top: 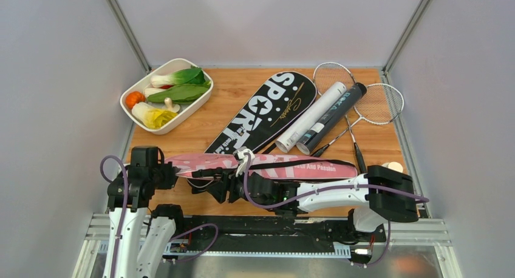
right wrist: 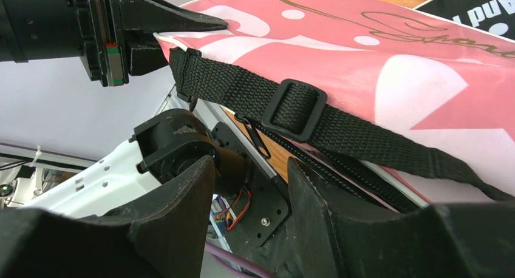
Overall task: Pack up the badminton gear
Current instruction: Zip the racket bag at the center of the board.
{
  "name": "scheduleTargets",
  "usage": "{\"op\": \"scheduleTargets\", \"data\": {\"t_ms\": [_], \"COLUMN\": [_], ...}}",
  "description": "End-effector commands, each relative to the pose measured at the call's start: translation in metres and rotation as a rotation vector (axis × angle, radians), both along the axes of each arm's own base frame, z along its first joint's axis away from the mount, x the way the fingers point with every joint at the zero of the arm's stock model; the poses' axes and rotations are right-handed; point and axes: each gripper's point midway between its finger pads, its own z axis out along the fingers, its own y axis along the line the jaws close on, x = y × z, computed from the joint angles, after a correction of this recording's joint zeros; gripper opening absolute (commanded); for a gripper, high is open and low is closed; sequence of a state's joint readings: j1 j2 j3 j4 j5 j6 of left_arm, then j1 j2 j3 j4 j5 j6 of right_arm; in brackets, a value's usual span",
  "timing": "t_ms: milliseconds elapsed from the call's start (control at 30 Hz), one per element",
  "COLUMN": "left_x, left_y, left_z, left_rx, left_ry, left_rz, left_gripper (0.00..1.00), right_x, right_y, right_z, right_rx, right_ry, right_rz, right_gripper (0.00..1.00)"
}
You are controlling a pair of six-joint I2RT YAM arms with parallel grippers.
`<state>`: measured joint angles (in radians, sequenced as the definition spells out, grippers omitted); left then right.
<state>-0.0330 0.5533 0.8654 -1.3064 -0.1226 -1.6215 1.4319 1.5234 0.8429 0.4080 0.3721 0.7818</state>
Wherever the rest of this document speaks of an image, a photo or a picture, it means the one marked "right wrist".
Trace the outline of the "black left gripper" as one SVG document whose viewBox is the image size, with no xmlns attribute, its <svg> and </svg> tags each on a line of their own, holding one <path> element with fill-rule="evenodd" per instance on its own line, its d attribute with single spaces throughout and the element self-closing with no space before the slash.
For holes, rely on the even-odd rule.
<svg viewBox="0 0 515 278">
<path fill-rule="evenodd" d="M 72 0 L 82 39 L 80 60 L 90 80 L 104 87 L 127 84 L 129 74 L 142 76 L 168 65 L 158 43 L 129 43 L 124 30 L 207 32 L 226 30 L 220 18 L 190 11 L 165 0 Z"/>
</svg>

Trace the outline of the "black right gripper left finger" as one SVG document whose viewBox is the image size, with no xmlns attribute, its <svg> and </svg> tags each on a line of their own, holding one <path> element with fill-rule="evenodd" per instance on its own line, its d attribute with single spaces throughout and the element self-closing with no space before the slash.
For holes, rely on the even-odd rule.
<svg viewBox="0 0 515 278">
<path fill-rule="evenodd" d="M 2 277 L 199 277 L 214 160 L 102 217 L 1 211 Z"/>
</svg>

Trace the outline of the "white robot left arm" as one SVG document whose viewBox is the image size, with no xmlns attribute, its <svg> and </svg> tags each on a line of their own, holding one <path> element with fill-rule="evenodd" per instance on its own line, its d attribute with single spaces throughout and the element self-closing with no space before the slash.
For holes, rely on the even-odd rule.
<svg viewBox="0 0 515 278">
<path fill-rule="evenodd" d="M 162 32 L 227 28 L 222 18 L 164 0 L 1 0 L 1 60 L 79 57 L 91 80 L 118 87 L 166 65 Z M 207 197 L 247 192 L 251 160 L 219 145 L 191 110 L 166 110 L 29 206 L 70 217 L 103 215 L 177 180 L 206 156 L 214 160 Z"/>
</svg>

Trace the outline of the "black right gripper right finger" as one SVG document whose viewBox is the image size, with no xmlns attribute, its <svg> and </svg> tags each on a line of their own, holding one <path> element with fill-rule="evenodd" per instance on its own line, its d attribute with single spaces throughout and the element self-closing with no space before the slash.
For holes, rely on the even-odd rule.
<svg viewBox="0 0 515 278">
<path fill-rule="evenodd" d="M 400 214 L 300 161 L 288 188 L 304 277 L 513 277 L 514 203 L 436 204 Z"/>
</svg>

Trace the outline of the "pink racket cover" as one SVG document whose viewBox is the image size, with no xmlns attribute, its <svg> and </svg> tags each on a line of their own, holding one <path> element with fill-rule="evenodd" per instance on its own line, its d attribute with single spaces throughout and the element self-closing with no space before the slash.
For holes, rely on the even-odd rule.
<svg viewBox="0 0 515 278">
<path fill-rule="evenodd" d="M 514 200 L 514 41 L 375 0 L 198 0 L 160 32 L 178 93 L 216 103 L 390 209 Z"/>
</svg>

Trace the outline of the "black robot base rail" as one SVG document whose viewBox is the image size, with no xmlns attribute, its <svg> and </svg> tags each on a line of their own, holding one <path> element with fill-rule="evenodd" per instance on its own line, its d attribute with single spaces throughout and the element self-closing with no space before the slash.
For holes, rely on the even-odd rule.
<svg viewBox="0 0 515 278">
<path fill-rule="evenodd" d="M 243 154 L 252 167 L 245 186 L 249 192 L 243 194 L 230 212 L 237 216 L 246 204 L 250 207 L 233 229 L 218 230 L 222 249 L 263 267 L 273 277 L 301 277 L 294 256 L 295 230 L 290 220 L 290 203 L 284 195 L 286 182 L 278 175 L 269 176 L 250 154 L 250 147 L 227 124 L 217 123 L 212 133 L 222 147 Z"/>
</svg>

